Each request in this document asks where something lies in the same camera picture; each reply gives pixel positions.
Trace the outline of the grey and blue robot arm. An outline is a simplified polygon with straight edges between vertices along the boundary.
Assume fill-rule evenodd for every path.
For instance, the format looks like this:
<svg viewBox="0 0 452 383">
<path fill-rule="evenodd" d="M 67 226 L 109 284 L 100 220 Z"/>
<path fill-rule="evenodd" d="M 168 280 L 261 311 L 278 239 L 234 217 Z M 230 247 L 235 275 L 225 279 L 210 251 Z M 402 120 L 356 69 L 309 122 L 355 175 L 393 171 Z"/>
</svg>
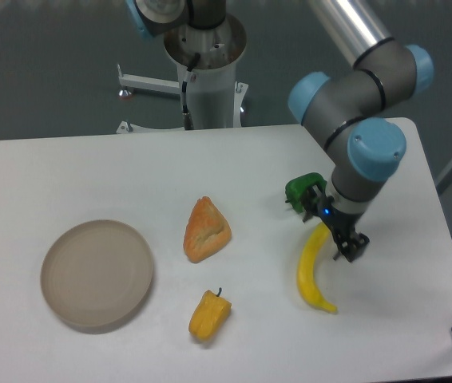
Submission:
<svg viewBox="0 0 452 383">
<path fill-rule="evenodd" d="M 310 6 L 352 71 L 339 79 L 310 73 L 292 88 L 291 114 L 335 167 L 328 181 L 301 177 L 287 201 L 305 219 L 319 217 L 338 252 L 354 261 L 369 243 L 355 226 L 406 152 L 401 129 L 379 114 L 427 89 L 434 65 L 423 48 L 398 43 L 364 1 Z M 247 35 L 225 2 L 130 1 L 127 7 L 140 35 L 164 39 L 178 71 L 184 128 L 232 127 L 240 110 L 235 69 Z"/>
</svg>

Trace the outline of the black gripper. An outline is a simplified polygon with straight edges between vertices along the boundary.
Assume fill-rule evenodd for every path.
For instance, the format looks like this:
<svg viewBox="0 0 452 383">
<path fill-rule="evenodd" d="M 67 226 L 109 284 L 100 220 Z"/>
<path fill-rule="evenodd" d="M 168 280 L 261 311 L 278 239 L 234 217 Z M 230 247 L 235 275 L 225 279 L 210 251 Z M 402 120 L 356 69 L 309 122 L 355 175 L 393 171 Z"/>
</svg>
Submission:
<svg viewBox="0 0 452 383">
<path fill-rule="evenodd" d="M 350 200 L 337 191 L 326 192 L 326 184 L 311 184 L 300 197 L 303 221 L 320 217 L 330 229 L 337 246 L 334 260 L 344 257 L 349 263 L 363 255 L 370 239 L 357 232 L 355 225 L 366 212 L 369 202 Z"/>
</svg>

